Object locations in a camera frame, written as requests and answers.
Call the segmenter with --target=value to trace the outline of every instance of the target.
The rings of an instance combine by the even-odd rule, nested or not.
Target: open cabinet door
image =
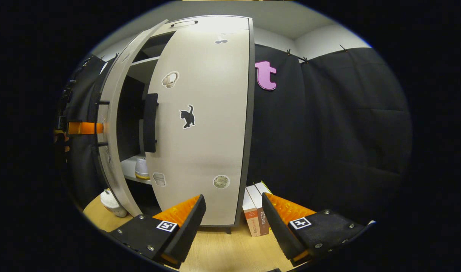
[[[234,226],[252,130],[252,19],[194,17],[160,31],[166,28],[175,33],[145,99],[144,149],[153,191],[162,210],[201,193],[207,204],[201,226]]]
[[[151,35],[167,21],[168,20],[165,20],[153,26],[151,29],[143,31],[127,45],[114,61],[101,93],[101,101],[109,102],[109,105],[105,105],[104,102],[100,101],[100,104],[103,105],[99,106],[98,113],[98,122],[104,123],[103,139],[107,141],[107,145],[99,143],[101,166],[104,170],[108,187],[111,189],[118,202],[133,216],[141,214],[141,211],[128,189],[118,155],[116,140],[118,100],[120,98],[123,82],[132,61]]]

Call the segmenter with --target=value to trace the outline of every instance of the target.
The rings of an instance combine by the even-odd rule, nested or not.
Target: ceiling
[[[137,17],[102,41],[92,51],[100,52],[124,38],[134,36],[159,22],[200,15],[238,15],[253,18],[254,26],[291,40],[335,22],[293,1],[171,1]]]

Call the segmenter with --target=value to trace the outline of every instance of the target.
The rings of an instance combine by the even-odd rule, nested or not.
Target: black handle
[[[191,21],[183,21],[183,22],[178,22],[178,23],[174,23],[172,24],[170,27],[174,27],[176,24],[180,24],[180,23],[187,23],[187,22],[191,22]]]
[[[158,93],[148,93],[145,98],[143,118],[143,149],[145,152],[155,153],[155,118],[158,106]]]

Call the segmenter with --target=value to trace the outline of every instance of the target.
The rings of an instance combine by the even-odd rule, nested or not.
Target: book
[[[248,186],[246,189],[257,210],[260,234],[269,234],[269,222],[267,222],[264,210],[262,210],[262,193],[259,192],[256,184]]]
[[[251,196],[249,195],[247,188],[244,190],[244,200],[242,203],[242,209],[244,211],[244,215],[246,216],[246,221],[248,222],[251,236],[260,236],[261,234],[258,220],[258,212],[256,206],[254,205],[251,199]]]
[[[260,183],[257,183],[257,184],[254,184],[254,185],[256,186],[256,188],[258,188],[258,191],[259,191],[261,196],[262,196],[262,193],[270,193],[270,194],[272,194],[271,191],[269,190],[269,188],[264,184],[264,182],[261,181]]]

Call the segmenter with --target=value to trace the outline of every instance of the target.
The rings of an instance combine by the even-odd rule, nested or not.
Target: black cat sticker
[[[180,119],[185,119],[184,129],[190,128],[190,125],[195,126],[194,107],[189,105],[190,111],[180,110]]]

